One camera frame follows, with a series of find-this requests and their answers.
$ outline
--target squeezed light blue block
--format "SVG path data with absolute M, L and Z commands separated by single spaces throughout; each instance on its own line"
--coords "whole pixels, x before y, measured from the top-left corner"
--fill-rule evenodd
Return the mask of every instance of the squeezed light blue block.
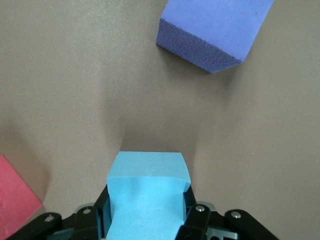
M 242 63 L 274 0 L 169 0 L 156 44 L 215 73 Z
M 107 177 L 107 239 L 174 240 L 186 218 L 183 193 L 190 184 L 181 153 L 119 152 Z

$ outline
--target gray surface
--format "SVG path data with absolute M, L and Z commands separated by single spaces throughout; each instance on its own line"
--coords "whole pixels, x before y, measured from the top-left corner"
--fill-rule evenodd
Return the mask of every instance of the gray surface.
M 216 74 L 155 46 L 165 4 L 0 0 L 0 153 L 67 217 L 120 149 L 179 151 L 197 200 L 319 239 L 320 1 L 275 1 Z

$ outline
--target textured foam side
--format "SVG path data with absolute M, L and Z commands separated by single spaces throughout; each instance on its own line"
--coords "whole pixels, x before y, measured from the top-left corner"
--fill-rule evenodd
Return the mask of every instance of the textured foam side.
M 242 63 L 274 0 L 169 0 L 156 44 L 215 73 Z
M 14 234 L 41 205 L 39 198 L 0 155 L 0 240 Z
M 107 177 L 112 224 L 108 240 L 175 239 L 190 186 L 176 152 L 119 152 Z

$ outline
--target cyan block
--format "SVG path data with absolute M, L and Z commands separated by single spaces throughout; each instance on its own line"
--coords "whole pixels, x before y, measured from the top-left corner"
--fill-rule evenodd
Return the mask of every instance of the cyan block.
M 242 63 L 274 0 L 169 0 L 156 44 L 215 73 Z
M 186 218 L 190 187 L 178 152 L 121 151 L 107 177 L 111 207 L 108 240 L 175 239 Z

